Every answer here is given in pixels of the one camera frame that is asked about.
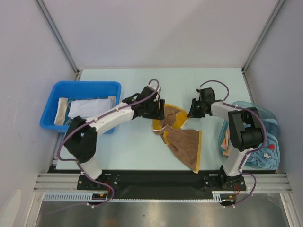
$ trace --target white table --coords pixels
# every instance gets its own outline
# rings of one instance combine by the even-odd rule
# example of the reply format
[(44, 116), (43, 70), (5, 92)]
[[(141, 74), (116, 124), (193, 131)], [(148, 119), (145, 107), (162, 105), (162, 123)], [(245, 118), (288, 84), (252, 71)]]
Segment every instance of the white table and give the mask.
[[(187, 112), (191, 100), (197, 97), (195, 91), (203, 82), (216, 79), (230, 89), (228, 103), (250, 101), (240, 68), (186, 68), (186, 69), (89, 69), (83, 70), (81, 81), (118, 81), (122, 85), (121, 99), (141, 92), (150, 79), (160, 82), (161, 98), (165, 103), (179, 106)], [(217, 99), (226, 95), (225, 88), (216, 83), (212, 87)], [(218, 138), (223, 120), (206, 116), (190, 119), (184, 129), (202, 130), (200, 170), (215, 170), (226, 161), (218, 149)], [(71, 158), (63, 148), (63, 158)], [(116, 127), (115, 132), (102, 135), (97, 140), (97, 160), (102, 169), (110, 170), (188, 170), (160, 136), (152, 132), (152, 120), (136, 118)], [(56, 169), (78, 169), (74, 162), (58, 161)]]

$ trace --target metal floor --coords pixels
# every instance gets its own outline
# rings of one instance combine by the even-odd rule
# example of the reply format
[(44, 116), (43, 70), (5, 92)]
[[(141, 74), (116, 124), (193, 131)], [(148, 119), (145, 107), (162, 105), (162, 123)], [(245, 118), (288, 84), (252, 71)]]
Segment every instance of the metal floor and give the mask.
[(36, 227), (288, 227), (279, 194), (254, 194), (234, 208), (217, 203), (110, 202), (47, 215), (70, 202), (43, 202)]

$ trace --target brown garment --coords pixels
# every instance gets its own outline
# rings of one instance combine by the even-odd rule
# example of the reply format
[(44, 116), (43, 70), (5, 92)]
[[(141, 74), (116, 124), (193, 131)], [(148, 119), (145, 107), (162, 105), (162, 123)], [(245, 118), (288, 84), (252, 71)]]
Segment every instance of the brown garment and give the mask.
[(165, 120), (159, 121), (161, 129), (154, 130), (154, 133), (161, 136), (163, 142), (182, 163), (194, 173), (198, 173), (200, 168), (202, 132), (176, 128), (183, 126), (185, 123), (184, 115), (186, 115), (184, 110), (176, 106), (165, 105)]

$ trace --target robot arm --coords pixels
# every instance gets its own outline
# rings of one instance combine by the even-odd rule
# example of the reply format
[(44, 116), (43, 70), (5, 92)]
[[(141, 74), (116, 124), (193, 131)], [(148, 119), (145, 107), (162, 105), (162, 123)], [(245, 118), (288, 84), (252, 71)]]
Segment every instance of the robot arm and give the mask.
[[(258, 148), (263, 141), (263, 130), (258, 119), (250, 112), (225, 105), (222, 100), (216, 100), (213, 89), (197, 89), (198, 99), (192, 100), (188, 117), (201, 118), (205, 114), (217, 116), (229, 122), (230, 138), (232, 143), (231, 154), (221, 166), (222, 184), (237, 181), (241, 169), (247, 161), (247, 152)], [(248, 108), (258, 116), (255, 107)]]
[(164, 120), (164, 99), (160, 99), (160, 92), (160, 87), (157, 89), (147, 85), (141, 93), (124, 99), (119, 105), (100, 116), (86, 120), (76, 117), (72, 120), (66, 136), (86, 122), (92, 122), (65, 143), (67, 150), (75, 156), (89, 177), (97, 179), (102, 174), (102, 169), (95, 158), (97, 136), (136, 117)]

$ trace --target white wall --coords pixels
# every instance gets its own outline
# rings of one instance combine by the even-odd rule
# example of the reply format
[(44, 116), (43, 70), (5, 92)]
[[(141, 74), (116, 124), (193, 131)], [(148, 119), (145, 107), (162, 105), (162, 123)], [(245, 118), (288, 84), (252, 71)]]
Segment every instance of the white wall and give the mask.
[(286, 1), (249, 66), (255, 101), (271, 110), (281, 126), (281, 170), (297, 204), (303, 204), (303, 1)]
[(242, 67), (277, 0), (45, 0), (79, 68)]
[(57, 137), (40, 128), (42, 111), (53, 85), (74, 75), (33, 0), (1, 1), (0, 21), (0, 210), (20, 189), (19, 227)]

